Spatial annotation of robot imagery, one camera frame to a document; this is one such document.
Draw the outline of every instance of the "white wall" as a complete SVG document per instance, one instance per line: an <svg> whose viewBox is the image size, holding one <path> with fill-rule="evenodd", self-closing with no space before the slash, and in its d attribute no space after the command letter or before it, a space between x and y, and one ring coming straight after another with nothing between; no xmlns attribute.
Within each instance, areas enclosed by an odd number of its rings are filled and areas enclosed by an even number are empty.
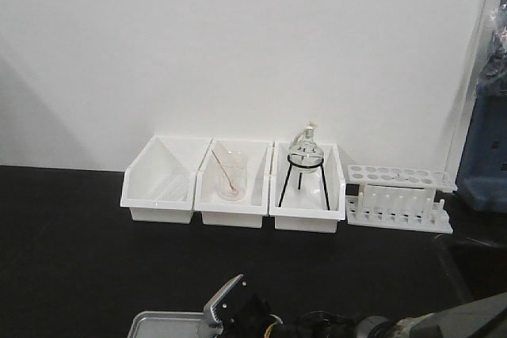
<svg viewBox="0 0 507 338"><path fill-rule="evenodd" d="M443 169L484 0L0 0L0 163L123 170L151 135Z"/></svg>

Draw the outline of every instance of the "metal tray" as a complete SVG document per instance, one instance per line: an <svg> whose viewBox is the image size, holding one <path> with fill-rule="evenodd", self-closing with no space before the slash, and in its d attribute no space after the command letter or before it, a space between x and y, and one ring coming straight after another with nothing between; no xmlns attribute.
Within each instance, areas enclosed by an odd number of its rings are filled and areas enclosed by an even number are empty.
<svg viewBox="0 0 507 338"><path fill-rule="evenodd" d="M202 313L142 312L135 316L128 338L212 338L220 333L206 325Z"/></svg>

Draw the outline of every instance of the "transparent plastic sheet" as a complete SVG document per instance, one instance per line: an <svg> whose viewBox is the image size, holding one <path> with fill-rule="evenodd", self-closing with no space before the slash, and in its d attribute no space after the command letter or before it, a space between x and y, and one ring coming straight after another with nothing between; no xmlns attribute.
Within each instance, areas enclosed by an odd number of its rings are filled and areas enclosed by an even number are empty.
<svg viewBox="0 0 507 338"><path fill-rule="evenodd" d="M493 36L488 62L482 68L475 88L477 97L507 97L507 0L490 13Z"/></svg>

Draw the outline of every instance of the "white test tube rack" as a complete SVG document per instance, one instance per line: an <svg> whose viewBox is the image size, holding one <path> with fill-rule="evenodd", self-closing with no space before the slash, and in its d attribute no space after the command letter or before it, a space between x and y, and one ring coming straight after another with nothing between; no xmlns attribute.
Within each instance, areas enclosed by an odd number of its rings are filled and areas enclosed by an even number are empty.
<svg viewBox="0 0 507 338"><path fill-rule="evenodd" d="M358 196L347 196L351 225L451 234L444 200L434 202L436 190L456 186L444 172L370 165L349 165L349 183L359 184Z"/></svg>

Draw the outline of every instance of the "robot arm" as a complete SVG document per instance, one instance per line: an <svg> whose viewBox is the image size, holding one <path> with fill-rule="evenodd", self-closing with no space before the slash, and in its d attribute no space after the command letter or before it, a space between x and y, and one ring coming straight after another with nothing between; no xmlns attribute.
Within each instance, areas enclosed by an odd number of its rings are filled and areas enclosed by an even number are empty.
<svg viewBox="0 0 507 338"><path fill-rule="evenodd" d="M507 338L507 293L400 321L310 312L284 324L238 275L206 304L204 316L220 328L217 338Z"/></svg>

